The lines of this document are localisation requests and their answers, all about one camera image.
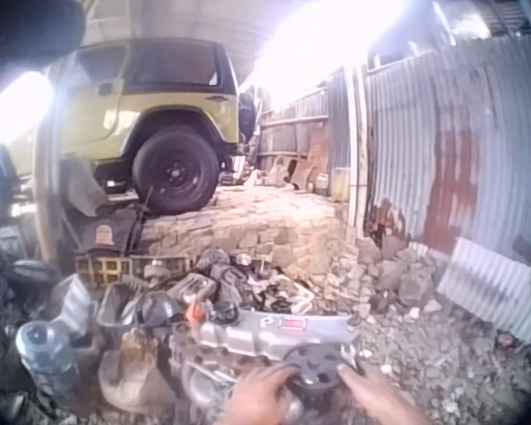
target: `hand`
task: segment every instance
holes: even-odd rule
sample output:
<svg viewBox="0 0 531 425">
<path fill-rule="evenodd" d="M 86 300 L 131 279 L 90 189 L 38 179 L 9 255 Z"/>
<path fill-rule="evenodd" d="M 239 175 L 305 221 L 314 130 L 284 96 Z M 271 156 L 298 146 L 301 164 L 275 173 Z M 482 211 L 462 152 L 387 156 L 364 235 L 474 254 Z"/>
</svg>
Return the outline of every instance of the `hand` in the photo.
<svg viewBox="0 0 531 425">
<path fill-rule="evenodd" d="M 381 425 L 425 425 L 430 423 L 411 406 L 391 385 L 380 370 L 362 365 L 366 376 L 360 376 L 345 365 L 338 367 L 338 375 L 350 389 L 357 407 L 379 421 Z"/>
<path fill-rule="evenodd" d="M 281 387 L 298 370 L 284 364 L 252 370 L 234 387 L 220 425 L 279 425 L 289 409 Z"/>
</svg>

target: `metal parts pile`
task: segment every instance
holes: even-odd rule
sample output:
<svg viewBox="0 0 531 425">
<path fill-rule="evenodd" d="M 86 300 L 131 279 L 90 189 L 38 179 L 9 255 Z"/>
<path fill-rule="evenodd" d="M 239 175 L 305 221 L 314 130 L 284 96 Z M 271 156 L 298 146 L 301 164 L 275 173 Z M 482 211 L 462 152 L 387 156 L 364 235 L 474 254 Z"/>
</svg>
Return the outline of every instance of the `metal parts pile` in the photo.
<svg viewBox="0 0 531 425">
<path fill-rule="evenodd" d="M 182 277 L 165 264 L 146 261 L 104 293 L 77 275 L 49 289 L 48 313 L 26 317 L 15 341 L 32 400 L 214 423 L 240 375 L 287 361 L 302 374 L 284 390 L 286 423 L 342 423 L 335 365 L 354 361 L 349 316 L 304 315 L 312 293 L 247 255 L 208 250 Z"/>
</svg>

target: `corrugated metal sheet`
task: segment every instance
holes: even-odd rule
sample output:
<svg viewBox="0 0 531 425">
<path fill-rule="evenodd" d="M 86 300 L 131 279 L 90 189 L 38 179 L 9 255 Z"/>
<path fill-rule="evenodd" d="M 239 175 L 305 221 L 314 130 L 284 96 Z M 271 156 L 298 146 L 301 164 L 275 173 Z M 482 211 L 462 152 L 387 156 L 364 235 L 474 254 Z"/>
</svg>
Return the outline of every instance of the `corrugated metal sheet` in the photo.
<svg viewBox="0 0 531 425">
<path fill-rule="evenodd" d="M 329 140 L 328 172 L 350 167 L 350 126 L 344 71 L 339 69 L 327 79 Z"/>
<path fill-rule="evenodd" d="M 452 253 L 462 236 L 531 263 L 531 35 L 368 75 L 372 218 Z"/>
<path fill-rule="evenodd" d="M 321 90 L 295 101 L 283 111 L 268 114 L 262 121 L 327 115 L 327 110 L 327 92 Z M 322 123 L 310 123 L 264 128 L 260 136 L 259 153 L 288 151 L 306 155 L 311 145 L 312 132 L 322 126 Z"/>
<path fill-rule="evenodd" d="M 438 291 L 531 343 L 531 267 L 459 238 Z"/>
</svg>

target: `jeep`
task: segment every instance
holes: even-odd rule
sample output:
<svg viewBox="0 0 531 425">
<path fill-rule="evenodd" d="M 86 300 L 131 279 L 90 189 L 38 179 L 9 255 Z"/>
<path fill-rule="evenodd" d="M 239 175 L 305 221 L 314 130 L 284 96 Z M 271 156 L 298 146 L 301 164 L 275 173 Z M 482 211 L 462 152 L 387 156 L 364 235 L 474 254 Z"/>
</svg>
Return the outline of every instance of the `jeep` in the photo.
<svg viewBox="0 0 531 425">
<path fill-rule="evenodd" d="M 68 77 L 61 153 L 91 159 L 107 191 L 134 187 L 154 213 L 205 206 L 221 167 L 230 170 L 230 156 L 253 134 L 252 100 L 239 98 L 227 51 L 215 42 L 88 46 Z M 0 146 L 0 211 L 31 174 L 32 150 L 28 136 Z"/>
</svg>

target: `jeep door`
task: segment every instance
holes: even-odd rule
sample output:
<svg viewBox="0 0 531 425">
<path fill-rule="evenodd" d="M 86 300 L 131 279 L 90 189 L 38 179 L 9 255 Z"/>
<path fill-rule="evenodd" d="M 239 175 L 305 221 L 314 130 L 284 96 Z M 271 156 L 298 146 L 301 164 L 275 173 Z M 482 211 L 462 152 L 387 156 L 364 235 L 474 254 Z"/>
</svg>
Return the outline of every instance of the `jeep door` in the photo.
<svg viewBox="0 0 531 425">
<path fill-rule="evenodd" d="M 117 156 L 98 143 L 117 125 L 124 80 L 122 68 L 128 46 L 113 43 L 81 50 L 69 79 L 65 105 L 62 152 L 101 159 Z"/>
</svg>

